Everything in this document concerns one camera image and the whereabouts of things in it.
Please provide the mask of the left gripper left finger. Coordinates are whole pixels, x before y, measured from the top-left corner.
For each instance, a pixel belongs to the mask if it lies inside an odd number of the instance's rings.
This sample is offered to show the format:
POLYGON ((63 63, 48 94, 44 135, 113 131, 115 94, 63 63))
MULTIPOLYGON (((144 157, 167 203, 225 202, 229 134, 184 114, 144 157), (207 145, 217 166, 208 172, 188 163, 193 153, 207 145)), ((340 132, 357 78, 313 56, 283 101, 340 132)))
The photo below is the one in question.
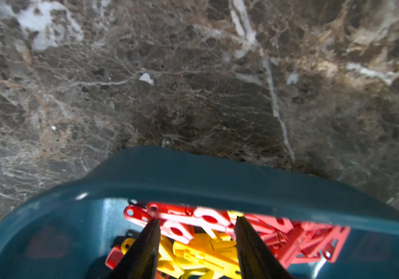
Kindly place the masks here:
POLYGON ((151 219, 107 279, 154 279, 160 239, 160 222, 151 219))

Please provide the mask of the teal plastic storage box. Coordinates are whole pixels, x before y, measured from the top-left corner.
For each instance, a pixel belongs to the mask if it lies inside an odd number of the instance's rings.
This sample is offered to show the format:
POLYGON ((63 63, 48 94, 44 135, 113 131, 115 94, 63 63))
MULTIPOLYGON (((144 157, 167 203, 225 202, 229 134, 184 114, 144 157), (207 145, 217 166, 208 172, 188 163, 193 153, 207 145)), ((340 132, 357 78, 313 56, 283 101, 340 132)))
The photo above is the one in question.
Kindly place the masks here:
POLYGON ((114 154, 80 180, 29 200, 0 223, 0 279, 103 279, 144 227, 150 202, 350 227, 334 263, 292 264, 297 279, 399 279, 399 211, 336 181, 157 146, 114 154))

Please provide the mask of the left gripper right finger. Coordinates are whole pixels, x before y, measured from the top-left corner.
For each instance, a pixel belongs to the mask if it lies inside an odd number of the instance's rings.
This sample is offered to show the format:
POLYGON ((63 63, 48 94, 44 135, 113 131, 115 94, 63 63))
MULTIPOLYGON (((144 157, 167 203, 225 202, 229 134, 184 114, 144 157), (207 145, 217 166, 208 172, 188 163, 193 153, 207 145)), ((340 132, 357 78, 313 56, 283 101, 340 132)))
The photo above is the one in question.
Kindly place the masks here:
POLYGON ((237 217, 234 232, 242 278, 290 279, 292 277, 245 217, 237 217))

